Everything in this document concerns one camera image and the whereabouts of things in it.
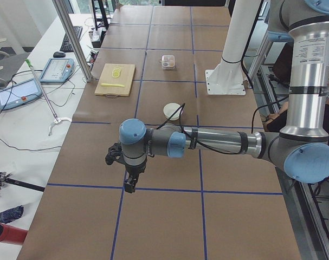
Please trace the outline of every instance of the white label sticker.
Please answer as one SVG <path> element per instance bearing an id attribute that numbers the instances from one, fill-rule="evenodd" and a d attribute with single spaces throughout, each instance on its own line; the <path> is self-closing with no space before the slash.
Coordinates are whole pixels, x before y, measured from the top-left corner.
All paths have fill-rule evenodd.
<path id="1" fill-rule="evenodd" d="M 293 65 L 324 63 L 326 56 L 326 38 L 314 38 L 294 43 Z"/>

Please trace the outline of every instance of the black cable cord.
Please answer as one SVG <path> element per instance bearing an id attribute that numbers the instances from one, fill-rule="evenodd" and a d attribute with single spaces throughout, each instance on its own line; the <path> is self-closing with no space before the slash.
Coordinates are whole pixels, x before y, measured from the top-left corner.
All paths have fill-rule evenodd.
<path id="1" fill-rule="evenodd" d="M 317 186 L 316 186 L 315 190 L 313 191 L 314 196 L 318 196 L 320 194 L 322 183 L 324 183 L 325 181 L 328 181 L 328 180 L 329 180 L 329 176 L 317 183 Z"/>
<path id="2" fill-rule="evenodd" d="M 34 71 L 35 72 L 42 72 L 43 70 L 42 69 L 35 69 Z M 25 73 L 25 72 L 32 72 L 32 71 L 31 70 L 24 70 L 24 71 L 20 71 L 18 73 L 15 73 L 13 76 L 11 76 L 10 80 L 12 80 L 16 75 L 21 74 L 21 73 Z"/>
<path id="3" fill-rule="evenodd" d="M 267 107 L 267 106 L 270 106 L 270 105 L 273 105 L 273 104 L 277 104 L 285 99 L 287 99 L 288 96 L 285 96 L 283 99 L 280 99 L 278 101 L 275 101 L 275 102 L 272 102 L 272 103 L 269 103 L 269 104 L 265 104 L 263 106 L 260 106 L 260 107 L 257 107 L 257 109 L 253 112 L 253 115 L 252 115 L 252 122 L 251 122 L 251 134 L 253 134 L 253 129 L 254 129 L 254 120 L 255 120 L 255 115 L 257 113 L 257 111 L 263 107 Z"/>
<path id="4" fill-rule="evenodd" d="M 51 103 L 53 103 L 54 105 L 56 105 L 56 106 L 58 106 L 58 107 L 64 107 L 64 106 L 68 103 L 68 100 L 70 99 L 70 97 L 71 97 L 72 95 L 75 95 L 75 94 L 73 93 L 73 91 L 74 91 L 76 85 L 75 85 L 74 83 L 72 83 L 72 81 L 70 81 L 70 80 L 68 80 L 68 81 L 69 81 L 71 84 L 73 84 L 74 87 L 73 87 L 72 90 L 70 91 L 70 93 L 69 93 L 69 95 L 68 95 L 66 101 L 64 102 L 64 104 L 62 104 L 62 105 L 58 105 L 58 104 L 56 104 L 54 101 L 50 100 Z"/>
<path id="5" fill-rule="evenodd" d="M 59 88 L 61 88 L 67 81 L 69 81 L 78 71 L 79 71 L 79 69 L 80 69 L 80 66 L 79 65 L 77 65 L 76 67 L 75 67 L 75 71 L 72 73 L 72 75 L 64 82 L 64 83 L 62 83 L 59 87 L 57 87 L 57 88 L 55 88 L 54 90 L 52 90 L 52 91 L 50 91 L 50 92 L 47 92 L 46 94 L 48 95 L 48 94 L 50 94 L 50 93 L 52 93 L 52 92 L 54 92 L 54 91 L 56 91 L 56 90 L 58 90 Z"/>
<path id="6" fill-rule="evenodd" d="M 1 138 L 0 138 L 0 141 L 2 143 L 4 143 L 6 146 L 8 146 L 9 148 L 13 148 L 13 149 L 16 149 L 18 151 L 29 151 L 29 152 L 39 152 L 39 151 L 46 151 L 46 150 L 51 150 L 51 149 L 56 149 L 56 148 L 61 148 L 62 146 L 55 146 L 55 147 L 50 147 L 50 148 L 43 148 L 43 149 L 21 149 L 21 148 L 17 148 L 15 146 L 11 146 L 11 145 L 8 145 L 5 141 L 3 141 Z"/>
<path id="7" fill-rule="evenodd" d="M 11 89 L 11 91 L 10 91 L 10 94 L 9 94 L 9 96 L 8 96 L 8 99 L 7 99 L 7 101 L 5 102 L 5 105 L 4 105 L 4 107 L 0 110 L 0 115 L 1 115 L 1 113 L 2 113 L 2 111 L 4 111 L 5 110 L 5 107 L 7 106 L 7 103 L 9 102 L 9 99 L 10 99 L 10 97 L 11 97 L 11 93 L 12 93 L 12 89 L 13 89 L 13 87 L 14 87 L 14 83 L 12 83 L 12 87 L 10 88 Z"/>
<path id="8" fill-rule="evenodd" d="M 272 92 L 273 92 L 273 95 L 274 95 L 274 98 L 275 98 L 275 101 L 276 101 L 276 104 L 278 104 L 278 108 L 280 108 L 280 103 L 279 103 L 279 100 L 278 100 L 278 96 L 275 92 L 275 89 L 274 89 L 274 85 L 272 84 L 272 81 L 269 79 L 269 84 L 272 88 Z"/>
<path id="9" fill-rule="evenodd" d="M 163 127 L 178 111 L 180 111 L 179 113 L 179 127 L 181 128 L 181 132 L 184 133 L 187 137 L 189 137 L 191 140 L 192 140 L 192 137 L 189 135 L 189 133 L 187 133 L 182 124 L 181 124 L 181 114 L 182 114 L 182 111 L 185 107 L 186 103 L 183 103 L 181 106 L 179 106 L 174 113 L 171 114 L 170 117 L 168 117 L 167 120 L 165 120 L 160 126 L 158 126 L 156 129 L 160 129 L 161 127 Z M 200 144 L 201 146 L 205 147 L 206 149 L 209 149 L 211 151 L 214 151 L 216 153 L 222 153 L 222 154 L 228 154 L 228 155 L 231 155 L 231 154 L 239 154 L 239 153 L 227 153 L 227 152 L 222 152 L 220 149 L 216 149 L 214 147 L 211 147 L 207 144 L 204 144 L 203 142 L 200 142 L 199 140 L 196 140 L 198 144 Z"/>
<path id="10" fill-rule="evenodd" d="M 182 110 L 184 109 L 185 105 L 186 105 L 186 103 L 183 103 L 181 106 L 179 106 L 179 107 L 175 110 L 175 112 L 172 113 L 170 117 L 168 117 L 167 120 L 165 120 L 161 125 L 159 125 L 159 126 L 156 128 L 156 130 L 160 129 L 160 128 L 163 127 L 166 123 L 168 123 L 169 120 L 172 119 L 172 117 L 173 117 L 173 116 L 174 116 L 179 110 L 181 110 L 181 111 L 180 111 L 180 115 L 181 115 Z"/>
<path id="11" fill-rule="evenodd" d="M 252 80 L 251 80 L 251 78 L 249 76 L 249 72 L 247 71 L 247 69 L 246 69 L 246 67 L 244 65 L 244 58 L 245 58 L 245 55 L 246 55 L 246 52 L 247 52 L 247 48 L 249 47 L 249 44 L 250 44 L 250 41 L 251 41 L 251 38 L 252 38 L 252 33 L 255 30 L 255 27 L 257 25 L 258 17 L 260 15 L 261 10 L 262 10 L 263 3 L 264 3 L 264 0 L 262 0 L 261 3 L 260 3 L 260 6 L 259 6 L 258 11 L 257 11 L 257 15 L 255 17 L 255 20 L 254 20 L 253 25 L 252 25 L 252 28 L 251 28 L 251 32 L 249 34 L 249 38 L 247 39 L 247 43 L 246 43 L 246 46 L 245 46 L 245 49 L 244 49 L 244 53 L 242 54 L 242 57 L 241 57 L 241 69 L 245 73 L 245 75 L 247 77 L 247 80 L 249 81 L 250 86 L 251 86 L 252 89 L 254 88 L 254 86 L 253 86 Z"/>
<path id="12" fill-rule="evenodd" d="M 311 185 L 308 185 L 308 187 L 309 187 L 310 193 L 313 194 L 313 191 L 312 191 Z M 315 196 L 313 196 L 313 201 L 314 201 L 314 204 L 315 204 L 315 206 L 316 206 L 317 213 L 319 214 L 319 217 L 320 217 L 320 220 L 321 220 L 321 223 L 322 223 L 322 227 L 323 227 L 324 231 L 326 232 L 326 236 L 327 236 L 328 241 L 329 241 L 329 230 L 328 230 L 328 228 L 327 228 L 325 218 L 324 218 L 323 215 L 322 215 L 322 212 L 321 212 L 320 206 L 319 206 L 318 201 L 316 200 L 316 197 L 315 197 Z"/>

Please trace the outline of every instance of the blue object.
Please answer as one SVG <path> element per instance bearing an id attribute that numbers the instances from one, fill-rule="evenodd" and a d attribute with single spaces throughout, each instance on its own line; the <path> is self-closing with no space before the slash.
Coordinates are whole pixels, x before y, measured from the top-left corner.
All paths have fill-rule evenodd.
<path id="1" fill-rule="evenodd" d="M 0 213 L 0 223 L 10 223 L 22 217 L 23 206 L 13 207 Z"/>
<path id="2" fill-rule="evenodd" d="M 39 81 L 46 84 L 61 84 L 68 80 L 74 70 L 72 58 L 50 58 Z"/>
<path id="3" fill-rule="evenodd" d="M 305 3 L 317 12 L 329 15 L 329 0 L 304 0 Z"/>
<path id="4" fill-rule="evenodd" d="M 42 91 L 34 79 L 0 90 L 0 110 L 12 109 L 41 97 Z"/>
<path id="5" fill-rule="evenodd" d="M 185 152 L 186 136 L 183 133 L 174 132 L 169 138 L 167 154 L 171 158 L 181 158 Z"/>
<path id="6" fill-rule="evenodd" d="M 290 153 L 283 165 L 286 174 L 302 183 L 317 183 L 329 176 L 329 146 L 305 144 Z"/>
<path id="7" fill-rule="evenodd" d="M 293 42 L 293 38 L 286 32 L 268 31 L 268 37 L 272 42 Z"/>
<path id="8" fill-rule="evenodd" d="M 139 119 L 127 119 L 120 125 L 120 142 L 125 145 L 135 144 L 146 133 L 146 126 Z"/>

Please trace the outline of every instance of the white wall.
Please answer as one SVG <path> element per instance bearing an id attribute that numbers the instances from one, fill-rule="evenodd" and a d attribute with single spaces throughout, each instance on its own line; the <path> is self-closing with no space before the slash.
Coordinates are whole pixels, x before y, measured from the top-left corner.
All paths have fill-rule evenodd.
<path id="1" fill-rule="evenodd" d="M 0 47 L 34 47 L 57 16 L 52 0 L 0 0 Z"/>

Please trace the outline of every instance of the plastic container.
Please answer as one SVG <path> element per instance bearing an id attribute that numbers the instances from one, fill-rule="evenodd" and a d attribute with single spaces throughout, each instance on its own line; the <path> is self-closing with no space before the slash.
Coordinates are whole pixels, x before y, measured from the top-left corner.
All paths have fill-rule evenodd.
<path id="1" fill-rule="evenodd" d="M 176 103 L 169 103 L 165 105 L 163 108 L 163 113 L 165 117 L 168 119 L 178 108 L 180 107 L 179 104 Z M 179 119 L 181 110 L 175 113 L 175 115 L 170 119 L 171 121 L 175 121 Z"/>
<path id="2" fill-rule="evenodd" d="M 0 223 L 0 242 L 13 245 L 23 245 L 27 230 Z"/>
<path id="3" fill-rule="evenodd" d="M 174 55 L 163 55 L 162 56 L 162 69 L 175 69 Z"/>

